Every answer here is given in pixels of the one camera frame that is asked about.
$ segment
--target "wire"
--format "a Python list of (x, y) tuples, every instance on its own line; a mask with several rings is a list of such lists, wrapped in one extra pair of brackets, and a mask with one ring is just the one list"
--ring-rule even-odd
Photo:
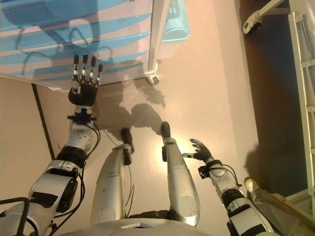
[(225, 167), (213, 167), (213, 168), (210, 168), (209, 170), (210, 170), (210, 171), (211, 171), (211, 170), (226, 170), (226, 171), (229, 171), (229, 172), (232, 174), (232, 176), (234, 177), (235, 184), (236, 184), (238, 187), (241, 187), (241, 186), (242, 186), (241, 184), (238, 183), (238, 180), (237, 180), (237, 177), (236, 177), (234, 171), (232, 172), (232, 171), (230, 171), (229, 169), (227, 169), (227, 168), (225, 168)]
[(97, 136), (97, 139), (96, 139), (96, 143), (93, 147), (93, 149), (89, 152), (88, 156), (90, 156), (92, 154), (92, 152), (97, 148), (98, 144), (99, 144), (99, 141), (100, 141), (100, 131), (98, 129), (98, 127), (95, 125), (95, 127), (97, 128), (98, 132), (93, 129), (92, 127), (90, 127), (89, 125), (85, 124), (85, 126), (87, 126), (88, 128), (90, 128), (92, 131), (94, 131), (94, 133), (96, 134)]
[(115, 141), (109, 136), (109, 134), (106, 132), (105, 129), (103, 129), (104, 133), (106, 134), (106, 136), (109, 138), (109, 140), (115, 145), (115, 146), (118, 146), (117, 143), (115, 143)]
[(26, 223), (26, 219), (28, 217), (28, 212), (30, 208), (30, 201), (28, 198), (20, 197), (20, 198), (11, 198), (6, 200), (1, 200), (0, 205), (8, 204), (8, 203), (15, 203), (15, 202), (24, 202), (24, 207), (21, 215), (21, 220), (19, 223), (19, 227), (16, 233), (16, 236), (23, 236), (23, 231)]
[(242, 185), (238, 183), (238, 180), (237, 180), (236, 173), (235, 173), (234, 169), (233, 169), (232, 167), (230, 167), (229, 165), (223, 164), (223, 166), (227, 166), (228, 168), (230, 168), (230, 169), (233, 171), (234, 176), (235, 176), (235, 179), (236, 179), (236, 184), (237, 184), (239, 187), (241, 187)]
[(128, 169), (129, 169), (129, 176), (130, 176), (130, 189), (129, 189), (129, 196), (128, 196), (128, 200), (126, 202), (126, 206), (129, 202), (129, 199), (130, 199), (130, 196), (131, 196), (131, 188), (132, 188), (132, 178), (131, 178), (131, 170), (130, 170), (130, 166), (128, 166)]
[(131, 201), (130, 201), (130, 207), (129, 207), (129, 211), (128, 211), (128, 214), (127, 214), (127, 218), (129, 217), (129, 214), (130, 214), (130, 210), (131, 210), (131, 206), (132, 206), (132, 201), (133, 201), (133, 194), (134, 194), (134, 185), (132, 186), (132, 196), (131, 196)]
[(79, 200), (79, 203), (78, 205), (71, 211), (67, 212), (67, 213), (64, 213), (62, 215), (57, 215), (55, 216), (54, 218), (58, 218), (58, 217), (62, 217), (62, 216), (65, 216), (65, 215), (68, 215), (66, 217), (66, 219), (63, 220), (63, 222), (61, 222), (54, 230), (52, 230), (49, 234), (49, 236), (52, 236), (58, 229), (60, 229), (60, 227), (77, 211), (77, 209), (80, 207), (83, 199), (84, 199), (84, 196), (85, 196), (85, 185), (84, 185), (84, 181), (83, 181), (83, 176), (84, 176), (84, 167), (85, 167), (85, 163), (84, 163), (84, 166), (82, 168), (82, 175), (79, 174), (79, 178), (81, 180), (81, 191), (80, 191), (80, 200)]

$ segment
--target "silver robot leg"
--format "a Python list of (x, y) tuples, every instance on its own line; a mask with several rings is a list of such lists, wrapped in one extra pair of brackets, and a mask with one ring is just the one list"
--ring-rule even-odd
[(124, 143), (113, 149), (99, 173), (92, 206), (92, 225), (125, 217), (124, 166), (131, 164), (133, 146), (132, 141), (124, 140)]
[(195, 226), (200, 216), (200, 202), (191, 174), (176, 144), (171, 138), (167, 122), (161, 126), (164, 146), (163, 161), (167, 161), (168, 193), (171, 202), (172, 217), (186, 224)]

